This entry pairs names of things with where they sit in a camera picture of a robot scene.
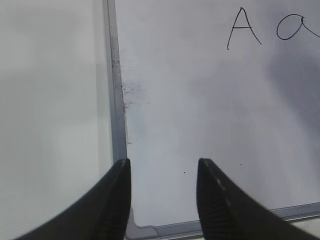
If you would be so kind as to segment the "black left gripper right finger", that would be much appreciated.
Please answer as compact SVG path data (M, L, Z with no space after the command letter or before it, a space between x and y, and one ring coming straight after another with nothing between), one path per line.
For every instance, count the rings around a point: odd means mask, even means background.
M260 205L211 159L198 161L196 205L206 240L313 240Z

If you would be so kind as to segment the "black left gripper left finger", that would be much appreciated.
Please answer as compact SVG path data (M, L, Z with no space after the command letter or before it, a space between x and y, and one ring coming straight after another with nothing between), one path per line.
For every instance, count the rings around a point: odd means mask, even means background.
M69 208L19 239L122 240L131 199L131 162L121 159Z

